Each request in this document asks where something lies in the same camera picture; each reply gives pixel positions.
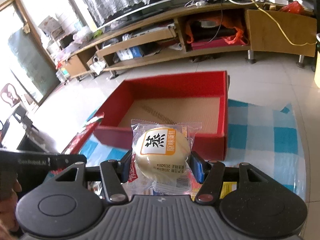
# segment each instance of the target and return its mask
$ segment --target yellow cable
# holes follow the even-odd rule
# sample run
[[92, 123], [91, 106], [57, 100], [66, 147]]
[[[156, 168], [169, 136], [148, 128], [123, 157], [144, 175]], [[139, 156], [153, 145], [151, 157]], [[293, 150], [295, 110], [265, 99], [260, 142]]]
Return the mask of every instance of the yellow cable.
[[308, 42], [306, 42], [305, 44], [294, 44], [293, 42], [291, 42], [291, 41], [289, 40], [288, 36], [287, 36], [287, 35], [285, 34], [285, 32], [283, 31], [283, 29], [281, 28], [280, 24], [279, 24], [269, 13], [267, 13], [265, 10], [261, 9], [261, 8], [259, 7], [259, 5], [257, 5], [257, 4], [255, 4], [255, 6], [256, 6], [260, 11], [262, 11], [262, 12], [264, 12], [266, 15], [268, 15], [268, 16], [277, 24], [277, 26], [278, 26], [279, 29], [281, 30], [283, 36], [287, 39], [287, 41], [288, 41], [291, 45], [293, 45], [293, 46], [305, 46], [305, 45], [314, 45], [314, 44], [317, 44], [317, 42], [315, 42], [315, 43], [308, 43]]

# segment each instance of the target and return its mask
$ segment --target cabinet drawer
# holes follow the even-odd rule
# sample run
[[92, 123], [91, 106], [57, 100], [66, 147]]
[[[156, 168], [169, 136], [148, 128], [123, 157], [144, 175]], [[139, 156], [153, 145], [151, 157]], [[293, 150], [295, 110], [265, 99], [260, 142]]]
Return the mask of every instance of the cabinet drawer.
[[[316, 42], [316, 19], [276, 11], [267, 11], [281, 26], [291, 42]], [[314, 57], [316, 45], [291, 45], [277, 24], [260, 10], [246, 11], [246, 24], [253, 51], [273, 51]]]
[[63, 62], [62, 66], [69, 72], [71, 77], [87, 71], [77, 55], [72, 56], [67, 62]]

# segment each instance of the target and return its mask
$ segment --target blue checkered cloth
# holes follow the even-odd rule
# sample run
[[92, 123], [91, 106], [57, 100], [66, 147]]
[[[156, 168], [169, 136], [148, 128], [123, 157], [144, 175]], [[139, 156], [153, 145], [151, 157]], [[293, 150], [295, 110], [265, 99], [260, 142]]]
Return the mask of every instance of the blue checkered cloth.
[[[291, 105], [277, 111], [229, 99], [228, 119], [225, 165], [251, 163], [305, 200], [304, 153]], [[120, 160], [126, 152], [101, 144], [94, 135], [80, 151], [87, 157], [88, 166], [108, 159]]]

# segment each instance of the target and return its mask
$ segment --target person's hand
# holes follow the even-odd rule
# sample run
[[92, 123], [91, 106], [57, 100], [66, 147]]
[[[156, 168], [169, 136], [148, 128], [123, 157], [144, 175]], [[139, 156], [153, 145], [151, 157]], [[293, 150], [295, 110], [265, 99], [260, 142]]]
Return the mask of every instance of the person's hand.
[[0, 221], [0, 240], [15, 240]]
[[18, 202], [18, 196], [16, 192], [20, 191], [21, 186], [16, 180], [16, 182], [13, 184], [10, 198], [0, 201], [0, 221], [6, 229], [13, 232], [19, 229], [19, 224], [16, 220], [15, 209]]

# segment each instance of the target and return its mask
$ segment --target shelf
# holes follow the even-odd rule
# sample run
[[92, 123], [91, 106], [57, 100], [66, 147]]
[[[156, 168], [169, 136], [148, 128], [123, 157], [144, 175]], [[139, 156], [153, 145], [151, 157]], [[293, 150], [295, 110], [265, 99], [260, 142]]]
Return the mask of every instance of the shelf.
[[177, 34], [175, 33], [174, 29], [172, 27], [165, 28], [163, 30], [158, 30], [155, 32], [149, 32], [145, 33], [143, 35], [130, 38], [126, 41], [118, 42], [114, 45], [111, 45], [107, 48], [100, 49], [96, 52], [96, 55], [98, 57], [103, 57], [112, 53], [115, 53], [122, 49], [131, 48], [134, 46], [146, 44], [153, 41], [160, 41], [160, 40], [166, 40], [170, 38], [176, 37]]
[[122, 70], [128, 68], [134, 68], [138, 66], [145, 66], [149, 64], [186, 58], [186, 57], [195, 57], [199, 55], [205, 54], [213, 54], [220, 52], [228, 52], [228, 51], [242, 51], [249, 50], [250, 46], [226, 46], [226, 47], [218, 47], [218, 48], [209, 48], [209, 49], [197, 49], [188, 52], [183, 52], [182, 50], [174, 50], [174, 49], [162, 49], [159, 53], [152, 56], [145, 56], [140, 58], [133, 58], [125, 61], [118, 62], [112, 65], [110, 68], [105, 68], [103, 71], [109, 70]]
[[130, 24], [124, 28], [121, 28], [119, 30], [115, 30], [115, 31], [109, 31], [107, 33], [102, 34], [100, 37], [92, 40], [89, 42], [89, 44], [85, 45], [83, 48], [79, 49], [78, 51], [74, 52], [73, 54], [71, 54], [71, 56], [78, 54], [88, 48], [92, 48], [96, 45], [99, 45], [100, 43], [107, 41], [111, 38], [123, 35], [125, 33], [130, 33], [134, 30], [137, 30], [139, 28], [143, 28], [146, 27], [148, 25], [154, 24], [154, 23], [159, 23], [159, 22], [163, 22], [163, 21], [167, 21], [167, 20], [171, 20], [177, 17], [183, 17], [183, 16], [187, 16], [187, 15], [191, 15], [191, 14], [196, 14], [196, 13], [203, 13], [203, 12], [210, 12], [210, 11], [220, 11], [221, 9], [223, 10], [229, 10], [229, 9], [249, 9], [255, 8], [254, 4], [249, 4], [249, 5], [236, 5], [233, 4], [231, 2], [224, 2], [222, 4], [222, 6], [220, 5], [220, 3], [216, 3], [216, 4], [207, 4], [204, 6], [192, 6], [192, 7], [178, 7], [175, 9], [171, 9], [168, 10], [166, 12], [157, 14], [155, 16], [151, 16], [147, 19], [138, 21], [136, 23]]

